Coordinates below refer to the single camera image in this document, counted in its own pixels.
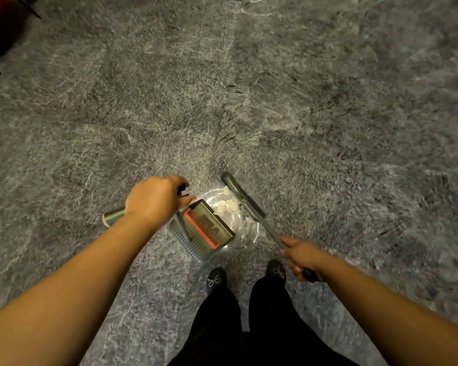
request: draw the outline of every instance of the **floor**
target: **floor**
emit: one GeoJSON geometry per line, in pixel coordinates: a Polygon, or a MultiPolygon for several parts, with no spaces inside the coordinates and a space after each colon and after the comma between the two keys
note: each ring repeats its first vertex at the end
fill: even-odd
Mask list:
{"type": "MultiPolygon", "coordinates": [[[[232,172],[319,241],[458,323],[458,0],[39,0],[0,59],[0,307],[104,231],[136,181],[232,172]]],[[[247,329],[265,235],[222,263],[247,329]]],[[[204,299],[160,231],[82,362],[164,365],[204,299]]],[[[290,281],[333,349],[384,364],[323,284],[290,281]]]]}

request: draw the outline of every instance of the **shoe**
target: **shoe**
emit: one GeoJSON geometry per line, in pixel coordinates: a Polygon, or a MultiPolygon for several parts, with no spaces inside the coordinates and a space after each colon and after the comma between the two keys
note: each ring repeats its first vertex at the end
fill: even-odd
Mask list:
{"type": "Polygon", "coordinates": [[[285,268],[279,260],[271,260],[268,262],[268,265],[266,266],[265,276],[274,276],[280,279],[284,285],[287,281],[287,274],[285,273],[285,268]]]}
{"type": "Polygon", "coordinates": [[[226,271],[222,267],[213,269],[207,276],[206,281],[207,295],[210,295],[215,288],[220,285],[227,286],[226,271]]]}

